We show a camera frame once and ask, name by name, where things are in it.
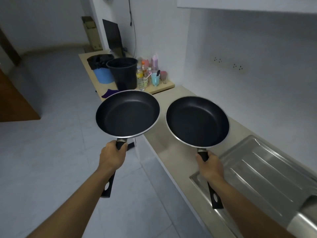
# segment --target pan handle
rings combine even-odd
[[[117,142],[116,142],[116,147],[117,147],[117,150],[120,150],[122,145],[124,145],[124,143],[127,141],[127,139],[121,139],[121,138],[118,138],[117,139]],[[104,190],[102,193],[101,193],[101,197],[102,198],[110,198],[110,195],[111,195],[111,189],[112,189],[112,184],[113,184],[113,179],[114,179],[114,175],[116,174],[116,172],[114,172],[114,174],[110,177],[109,179],[109,186],[106,190]]]
[[[206,162],[209,159],[208,152],[206,149],[198,149],[198,154],[202,157],[204,162]],[[210,187],[209,183],[208,183],[208,188],[209,188],[212,208],[223,209],[224,206],[222,205],[219,195]]]

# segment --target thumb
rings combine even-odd
[[[204,165],[205,162],[203,161],[203,158],[199,154],[196,154],[195,157],[199,167]]]
[[[125,153],[127,149],[128,149],[128,143],[125,142],[125,143],[121,146],[119,152]]]

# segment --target hand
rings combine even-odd
[[[127,148],[128,144],[125,143],[120,150],[117,150],[116,140],[107,143],[101,150],[98,169],[110,168],[115,172],[123,164]]]
[[[199,154],[196,154],[196,160],[199,166],[200,174],[212,186],[213,182],[224,180],[224,167],[218,156],[208,151],[209,159],[204,162]]]

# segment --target monitor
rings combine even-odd
[[[125,57],[118,24],[104,19],[102,21],[105,28],[109,48],[119,57]]]

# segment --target black frying pan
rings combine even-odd
[[[128,138],[143,134],[159,119],[160,107],[152,94],[140,90],[127,90],[109,96],[99,106],[96,121],[99,128],[117,138],[119,150]],[[101,194],[109,198],[114,175],[109,187]]]
[[[181,142],[198,149],[206,162],[207,148],[222,142],[229,133],[229,120],[224,111],[208,99],[182,97],[168,107],[165,119],[170,132]],[[217,193],[210,187],[213,209],[223,209]]]

